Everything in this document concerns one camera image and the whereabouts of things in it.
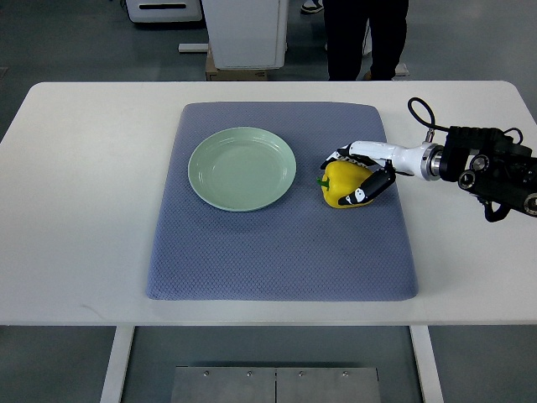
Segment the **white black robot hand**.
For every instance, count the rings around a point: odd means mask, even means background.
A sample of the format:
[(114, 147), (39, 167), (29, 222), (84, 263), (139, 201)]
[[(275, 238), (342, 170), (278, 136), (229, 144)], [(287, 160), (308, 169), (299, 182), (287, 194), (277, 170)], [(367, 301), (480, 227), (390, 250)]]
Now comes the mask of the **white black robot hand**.
[(377, 196), (387, 190), (396, 179), (396, 175), (416, 176), (426, 181), (440, 178), (440, 158), (443, 147), (429, 142), (414, 148), (379, 143), (373, 141), (355, 141), (332, 153), (321, 165), (326, 166), (337, 160), (351, 162), (370, 169), (369, 176), (353, 193), (342, 197), (338, 204), (361, 207), (371, 203)]

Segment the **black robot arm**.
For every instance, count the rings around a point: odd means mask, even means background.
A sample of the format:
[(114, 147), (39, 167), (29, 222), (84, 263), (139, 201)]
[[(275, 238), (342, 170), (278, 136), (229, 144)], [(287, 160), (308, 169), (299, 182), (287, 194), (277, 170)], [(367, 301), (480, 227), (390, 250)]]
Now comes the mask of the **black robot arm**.
[(483, 205), (489, 222), (515, 210), (536, 216), (536, 157), (523, 145), (520, 129), (438, 125), (419, 97), (407, 103), (410, 114), (428, 128), (421, 158), (427, 179), (455, 182)]

